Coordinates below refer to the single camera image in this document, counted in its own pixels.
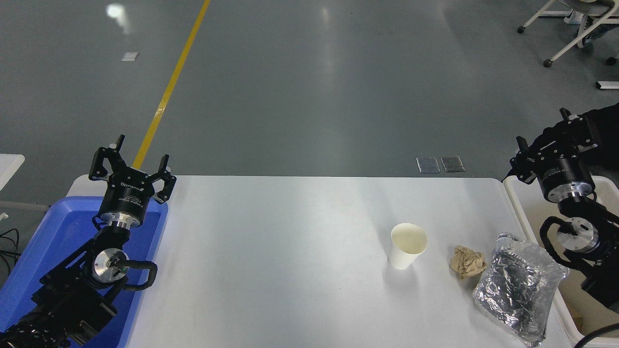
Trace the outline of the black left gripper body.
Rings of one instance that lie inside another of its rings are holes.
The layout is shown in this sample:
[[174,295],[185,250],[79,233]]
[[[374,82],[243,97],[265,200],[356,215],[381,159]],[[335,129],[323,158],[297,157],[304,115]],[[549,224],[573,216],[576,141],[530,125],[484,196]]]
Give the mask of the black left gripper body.
[[145,218],[150,198],[154,194],[148,174],[126,168],[110,175],[99,209],[99,218],[122,213],[135,219]]

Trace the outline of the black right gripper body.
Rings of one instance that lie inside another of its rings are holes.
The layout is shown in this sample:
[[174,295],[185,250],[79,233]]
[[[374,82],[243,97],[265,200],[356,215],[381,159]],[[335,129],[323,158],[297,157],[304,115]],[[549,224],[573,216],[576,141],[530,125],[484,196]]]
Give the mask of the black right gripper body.
[[542,161],[537,167],[537,179],[544,199],[551,203],[588,197],[595,192],[589,170],[576,156]]

